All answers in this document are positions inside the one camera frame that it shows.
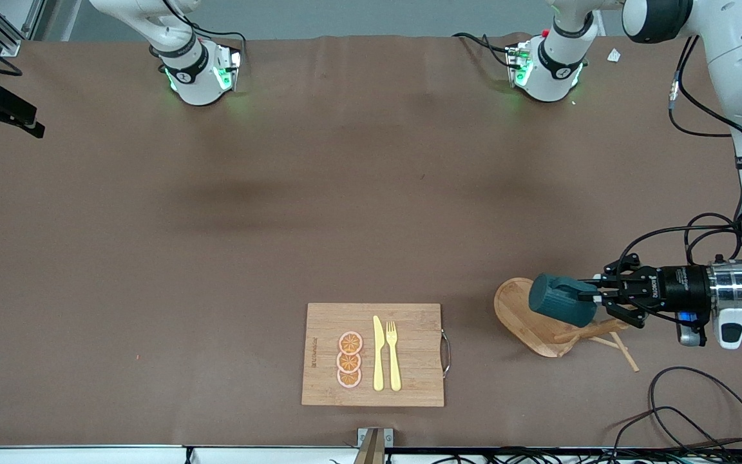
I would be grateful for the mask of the dark green cup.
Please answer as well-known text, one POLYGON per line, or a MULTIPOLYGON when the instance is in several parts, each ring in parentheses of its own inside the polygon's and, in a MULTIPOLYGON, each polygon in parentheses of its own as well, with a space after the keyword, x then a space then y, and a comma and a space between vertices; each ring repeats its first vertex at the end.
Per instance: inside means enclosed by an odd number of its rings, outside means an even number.
POLYGON ((595 319, 594 297, 584 302, 581 293, 594 293, 596 287, 568 276, 541 273, 533 280, 528 293, 528 307, 541 314, 577 328, 585 328, 595 319))

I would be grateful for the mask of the wooden mug tree rack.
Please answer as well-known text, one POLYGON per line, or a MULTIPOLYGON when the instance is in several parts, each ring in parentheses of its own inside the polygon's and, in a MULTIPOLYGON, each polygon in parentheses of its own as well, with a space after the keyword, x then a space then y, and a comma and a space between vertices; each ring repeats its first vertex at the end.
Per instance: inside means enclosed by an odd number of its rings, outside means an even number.
POLYGON ((536 314, 528 307, 532 281, 524 277, 509 279, 495 293, 493 305, 497 319, 528 349, 545 358, 562 358, 577 343, 590 340, 619 350, 633 372, 639 367, 628 348, 622 343, 620 332, 628 328, 620 320, 592 321, 585 328, 536 314))

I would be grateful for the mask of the bamboo cutting board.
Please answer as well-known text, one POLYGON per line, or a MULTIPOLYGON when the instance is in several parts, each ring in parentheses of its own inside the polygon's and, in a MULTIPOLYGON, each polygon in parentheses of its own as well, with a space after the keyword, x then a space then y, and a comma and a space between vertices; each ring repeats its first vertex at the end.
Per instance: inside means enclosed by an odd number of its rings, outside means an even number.
POLYGON ((442 407, 445 404, 439 304, 311 303, 307 306, 301 403, 334 407, 442 407), (395 321, 401 390, 390 387, 389 348, 382 352, 384 389, 375 391, 374 325, 395 321), (338 340, 347 331, 363 337, 362 381, 352 389, 336 379, 338 340))

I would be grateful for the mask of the yellow plastic fork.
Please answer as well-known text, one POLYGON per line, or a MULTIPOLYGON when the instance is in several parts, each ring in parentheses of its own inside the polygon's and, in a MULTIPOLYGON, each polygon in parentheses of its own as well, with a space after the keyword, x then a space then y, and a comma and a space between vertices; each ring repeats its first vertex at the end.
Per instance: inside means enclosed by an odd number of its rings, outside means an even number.
POLYGON ((388 321, 386 323, 385 337, 389 348, 390 387, 393 391, 398 392, 403 388, 403 380, 401 379, 399 359, 397 355, 398 332, 397 326, 395 326, 395 321, 388 321))

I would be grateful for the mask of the yellow plastic knife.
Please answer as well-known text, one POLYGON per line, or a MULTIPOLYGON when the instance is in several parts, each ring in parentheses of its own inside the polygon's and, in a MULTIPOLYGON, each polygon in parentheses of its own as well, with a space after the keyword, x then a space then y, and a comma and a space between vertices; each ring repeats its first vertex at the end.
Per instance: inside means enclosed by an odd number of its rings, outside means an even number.
POLYGON ((377 315, 373 316, 374 325, 374 377, 373 377, 373 388, 379 392, 384 389, 384 372, 383 372, 383 361, 382 352, 383 347, 386 343, 384 329, 382 327, 382 321, 377 315))

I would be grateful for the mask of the brown table cover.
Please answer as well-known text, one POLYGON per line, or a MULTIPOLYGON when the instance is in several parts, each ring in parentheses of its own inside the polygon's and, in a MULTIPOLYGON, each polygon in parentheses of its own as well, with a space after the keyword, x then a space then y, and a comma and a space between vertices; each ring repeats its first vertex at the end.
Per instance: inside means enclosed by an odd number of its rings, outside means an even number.
POLYGON ((0 445, 598 446, 663 368, 742 397, 742 346, 650 319, 622 334, 639 373, 594 342, 547 360, 492 306, 733 212, 730 141, 665 114, 682 46, 597 39, 540 104, 461 39, 251 41, 243 92, 192 108, 146 44, 23 45, 0 85, 46 132, 0 124, 0 445), (444 407, 302 405, 312 302, 441 304, 444 407))

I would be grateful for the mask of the metal table bracket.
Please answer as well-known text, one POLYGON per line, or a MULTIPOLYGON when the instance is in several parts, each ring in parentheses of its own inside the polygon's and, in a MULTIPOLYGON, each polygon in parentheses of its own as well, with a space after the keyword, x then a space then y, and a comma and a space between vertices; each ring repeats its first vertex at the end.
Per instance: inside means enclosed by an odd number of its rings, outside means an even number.
POLYGON ((366 438, 375 438, 376 443, 382 443, 383 447, 394 446, 394 429, 392 428, 358 428, 356 430, 356 447, 359 449, 366 438))

